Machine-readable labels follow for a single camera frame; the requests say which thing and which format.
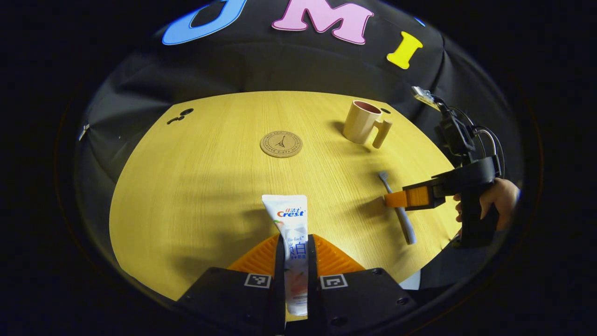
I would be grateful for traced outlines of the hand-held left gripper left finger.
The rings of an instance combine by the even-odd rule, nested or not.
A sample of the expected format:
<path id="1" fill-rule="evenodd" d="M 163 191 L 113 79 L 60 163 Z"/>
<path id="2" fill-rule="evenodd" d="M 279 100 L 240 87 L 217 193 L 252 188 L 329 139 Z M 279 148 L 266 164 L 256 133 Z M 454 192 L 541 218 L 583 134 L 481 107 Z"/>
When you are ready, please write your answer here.
<path id="1" fill-rule="evenodd" d="M 271 236 L 230 267 L 205 270 L 177 300 L 176 309 L 209 336 L 283 336 L 284 257 L 281 236 Z"/>

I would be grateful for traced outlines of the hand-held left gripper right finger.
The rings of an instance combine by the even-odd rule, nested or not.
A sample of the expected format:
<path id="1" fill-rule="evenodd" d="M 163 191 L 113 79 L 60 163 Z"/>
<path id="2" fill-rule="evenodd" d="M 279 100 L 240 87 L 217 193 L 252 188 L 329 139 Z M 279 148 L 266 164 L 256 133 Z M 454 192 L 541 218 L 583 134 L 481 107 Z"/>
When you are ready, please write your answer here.
<path id="1" fill-rule="evenodd" d="M 383 268 L 364 268 L 316 234 L 307 251 L 308 325 L 315 336 L 373 336 L 417 308 Z"/>

